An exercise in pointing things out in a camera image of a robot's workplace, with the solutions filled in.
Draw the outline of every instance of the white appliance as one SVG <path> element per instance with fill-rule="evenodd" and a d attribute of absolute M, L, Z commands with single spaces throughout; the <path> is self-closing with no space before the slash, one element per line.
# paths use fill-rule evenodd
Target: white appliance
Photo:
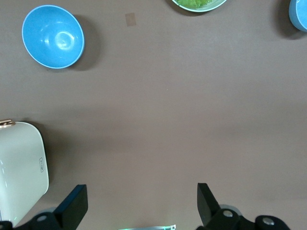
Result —
<path fill-rule="evenodd" d="M 48 186 L 39 131 L 26 122 L 0 121 L 0 220 L 16 226 Z"/>

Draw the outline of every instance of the white plate with green food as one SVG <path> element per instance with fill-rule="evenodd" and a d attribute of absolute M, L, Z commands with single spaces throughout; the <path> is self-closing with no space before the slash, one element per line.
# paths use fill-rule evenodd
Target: white plate with green food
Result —
<path fill-rule="evenodd" d="M 206 12 L 211 11 L 226 0 L 172 0 L 179 7 L 192 12 Z"/>

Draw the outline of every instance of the green lettuce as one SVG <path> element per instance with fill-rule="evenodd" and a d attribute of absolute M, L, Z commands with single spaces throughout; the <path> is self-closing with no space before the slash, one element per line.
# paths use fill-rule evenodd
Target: green lettuce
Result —
<path fill-rule="evenodd" d="M 194 8 L 194 9 L 197 9 L 201 6 L 207 5 L 209 2 L 212 2 L 212 0 L 176 0 L 176 1 L 181 6 Z"/>

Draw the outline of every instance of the bowl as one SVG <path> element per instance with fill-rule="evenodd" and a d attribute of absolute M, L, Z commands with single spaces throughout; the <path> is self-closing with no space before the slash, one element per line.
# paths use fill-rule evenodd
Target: bowl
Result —
<path fill-rule="evenodd" d="M 307 0 L 291 0 L 289 17 L 297 29 L 307 32 Z"/>
<path fill-rule="evenodd" d="M 77 19 L 62 7 L 42 5 L 24 19 L 26 50 L 39 64 L 62 69 L 74 64 L 84 50 L 84 34 Z"/>
<path fill-rule="evenodd" d="M 188 8 L 185 6 L 180 5 L 176 0 L 172 0 L 177 6 L 187 10 L 187 11 L 191 11 L 191 12 L 206 12 L 206 11 L 211 11 L 217 7 L 219 7 L 220 5 L 222 5 L 224 2 L 226 2 L 226 0 L 212 0 L 211 2 L 207 3 L 207 5 L 201 6 L 199 8 Z"/>

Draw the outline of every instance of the printed logo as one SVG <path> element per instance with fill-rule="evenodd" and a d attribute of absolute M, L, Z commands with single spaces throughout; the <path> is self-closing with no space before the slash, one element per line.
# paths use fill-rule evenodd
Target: printed logo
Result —
<path fill-rule="evenodd" d="M 39 159 L 39 166 L 40 166 L 40 172 L 42 173 L 44 171 L 43 158 Z"/>

